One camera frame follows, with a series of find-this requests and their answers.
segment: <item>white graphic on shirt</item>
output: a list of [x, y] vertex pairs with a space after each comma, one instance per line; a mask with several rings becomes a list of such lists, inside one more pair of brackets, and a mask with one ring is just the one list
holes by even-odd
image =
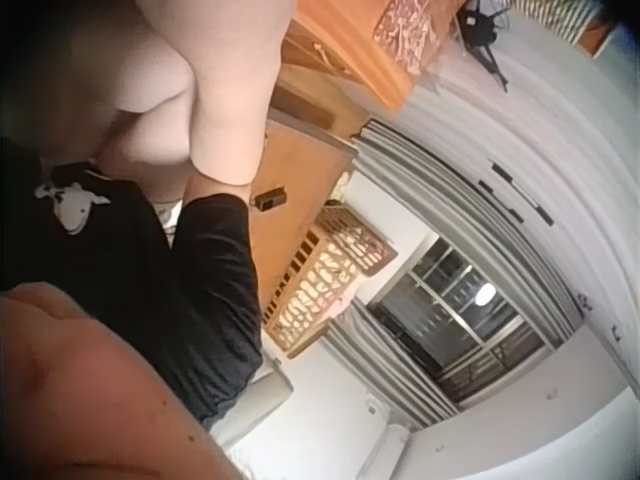
[[75, 182], [70, 187], [58, 188], [49, 183], [39, 186], [36, 198], [51, 198], [53, 213], [69, 235], [77, 235], [89, 220], [93, 205], [108, 205], [111, 201], [82, 189]]

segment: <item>window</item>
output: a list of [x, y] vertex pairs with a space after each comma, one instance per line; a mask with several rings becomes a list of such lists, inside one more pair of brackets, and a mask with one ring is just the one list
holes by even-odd
[[489, 386], [544, 345], [443, 239], [371, 310], [455, 401]]

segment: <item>wicker basket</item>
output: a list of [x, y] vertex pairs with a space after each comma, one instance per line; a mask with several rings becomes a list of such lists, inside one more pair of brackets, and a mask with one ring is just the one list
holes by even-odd
[[346, 206], [323, 208], [264, 310], [264, 329], [295, 357], [326, 331], [327, 310], [344, 291], [395, 256]]

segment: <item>ceiling light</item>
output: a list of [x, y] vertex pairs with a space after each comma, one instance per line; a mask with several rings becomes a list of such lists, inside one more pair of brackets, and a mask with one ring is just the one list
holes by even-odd
[[496, 287], [494, 287], [490, 283], [485, 283], [476, 294], [476, 305], [478, 305], [479, 307], [484, 307], [493, 299], [493, 297], [496, 296], [496, 293]]

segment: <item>black shirt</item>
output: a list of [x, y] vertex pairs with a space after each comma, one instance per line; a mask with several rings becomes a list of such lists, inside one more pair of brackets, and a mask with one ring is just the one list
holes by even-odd
[[132, 345], [207, 426], [262, 362], [248, 208], [214, 195], [181, 212], [173, 247], [137, 185], [2, 144], [0, 290], [44, 281]]

